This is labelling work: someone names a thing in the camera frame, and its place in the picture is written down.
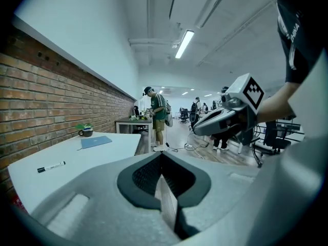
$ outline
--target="potted plant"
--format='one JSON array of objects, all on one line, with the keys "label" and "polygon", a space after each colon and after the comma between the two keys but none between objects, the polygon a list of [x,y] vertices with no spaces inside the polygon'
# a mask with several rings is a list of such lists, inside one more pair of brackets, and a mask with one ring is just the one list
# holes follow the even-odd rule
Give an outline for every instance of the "potted plant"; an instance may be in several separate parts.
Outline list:
[{"label": "potted plant", "polygon": [[93,126],[90,123],[78,124],[75,126],[76,129],[80,129],[78,134],[84,137],[91,137],[93,133]]}]

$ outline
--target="khaki shorts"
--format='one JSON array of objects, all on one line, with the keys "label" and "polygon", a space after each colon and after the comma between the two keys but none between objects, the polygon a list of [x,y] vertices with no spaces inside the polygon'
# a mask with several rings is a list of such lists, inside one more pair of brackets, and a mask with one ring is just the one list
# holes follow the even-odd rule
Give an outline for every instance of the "khaki shorts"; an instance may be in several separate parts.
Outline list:
[{"label": "khaki shorts", "polygon": [[153,129],[156,130],[156,132],[164,131],[164,126],[165,126],[164,119],[163,120],[158,119],[153,121]]}]

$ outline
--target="whiteboard marker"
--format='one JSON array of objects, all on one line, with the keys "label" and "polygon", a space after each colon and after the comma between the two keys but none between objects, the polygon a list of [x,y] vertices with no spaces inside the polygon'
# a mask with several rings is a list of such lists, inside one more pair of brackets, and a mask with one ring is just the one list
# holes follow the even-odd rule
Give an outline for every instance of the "whiteboard marker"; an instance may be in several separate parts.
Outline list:
[{"label": "whiteboard marker", "polygon": [[54,168],[58,168],[60,166],[64,166],[65,164],[66,164],[65,161],[63,161],[61,163],[58,163],[58,164],[55,164],[55,165],[52,165],[52,166],[49,166],[49,167],[38,168],[37,171],[38,171],[38,173],[41,173],[41,172],[44,172],[46,170],[52,170]]}]

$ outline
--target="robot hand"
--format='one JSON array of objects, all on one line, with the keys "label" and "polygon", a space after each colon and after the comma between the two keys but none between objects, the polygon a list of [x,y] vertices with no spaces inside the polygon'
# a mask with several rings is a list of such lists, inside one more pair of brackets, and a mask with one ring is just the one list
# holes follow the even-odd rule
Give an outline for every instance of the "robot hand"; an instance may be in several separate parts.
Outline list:
[{"label": "robot hand", "polygon": [[221,95],[221,107],[213,110],[197,122],[196,135],[215,138],[242,136],[256,125],[256,115],[264,99],[264,91],[246,74],[238,77]]}]

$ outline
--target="blue folder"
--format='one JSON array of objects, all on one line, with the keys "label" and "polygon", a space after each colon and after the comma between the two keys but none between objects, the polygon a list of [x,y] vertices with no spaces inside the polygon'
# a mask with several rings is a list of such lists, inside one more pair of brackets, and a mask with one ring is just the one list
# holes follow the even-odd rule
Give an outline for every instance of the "blue folder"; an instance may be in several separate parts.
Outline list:
[{"label": "blue folder", "polygon": [[106,136],[81,139],[83,149],[92,148],[110,142],[112,142],[112,140],[110,138],[107,138]]}]

